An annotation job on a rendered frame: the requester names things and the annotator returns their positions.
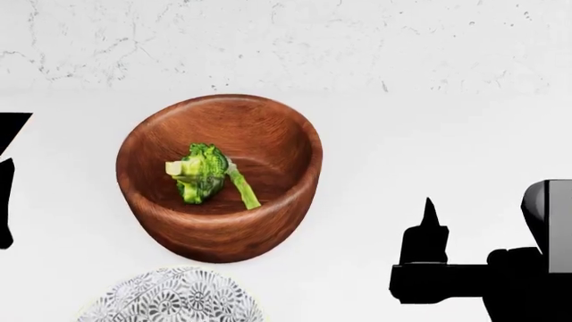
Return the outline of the white grey floral patterned bowl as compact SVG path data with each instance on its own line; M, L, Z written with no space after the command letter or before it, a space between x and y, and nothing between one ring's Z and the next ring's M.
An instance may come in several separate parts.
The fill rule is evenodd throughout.
M233 279L201 267L162 267L113 286L76 322L266 322Z

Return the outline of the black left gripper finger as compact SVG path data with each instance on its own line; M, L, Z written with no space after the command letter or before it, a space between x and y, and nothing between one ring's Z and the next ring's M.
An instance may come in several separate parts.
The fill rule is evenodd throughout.
M0 250L13 245L13 236L8 226L9 200L12 191L14 163L8 158L0 163Z

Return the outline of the brown wooden bowl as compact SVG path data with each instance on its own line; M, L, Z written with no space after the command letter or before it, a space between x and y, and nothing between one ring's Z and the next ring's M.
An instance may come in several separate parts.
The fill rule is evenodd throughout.
M261 206L247 209L233 184L188 205L164 164L193 143L216 145L245 176ZM296 230L321 173L317 131L270 98L218 94L181 101L137 125L122 143L117 182L144 230L169 251L199 262L240 262L265 254Z

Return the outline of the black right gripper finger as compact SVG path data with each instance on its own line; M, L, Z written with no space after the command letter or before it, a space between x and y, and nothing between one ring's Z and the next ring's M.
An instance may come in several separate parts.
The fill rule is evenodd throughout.
M425 200L425 210L420 225L405 230L400 251L400 265L416 262L448 262L446 246L449 238L447 226L440 225L433 202Z

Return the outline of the green asparagus spear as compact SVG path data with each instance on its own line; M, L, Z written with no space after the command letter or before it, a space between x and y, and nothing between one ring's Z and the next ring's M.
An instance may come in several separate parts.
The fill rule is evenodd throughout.
M246 209L250 210L253 208L259 208L261 203L246 181L245 177L240 173L236 164L233 163L229 158L227 159L227 162L228 168L226 173L230 177L232 184L234 184L240 193L241 200L244 203Z

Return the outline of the green broccoli floret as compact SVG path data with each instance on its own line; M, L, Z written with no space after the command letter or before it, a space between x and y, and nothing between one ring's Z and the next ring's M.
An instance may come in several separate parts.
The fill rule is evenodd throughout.
M166 162L165 173L176 181L184 203L201 204L219 192L229 163L214 144L192 143L181 160Z

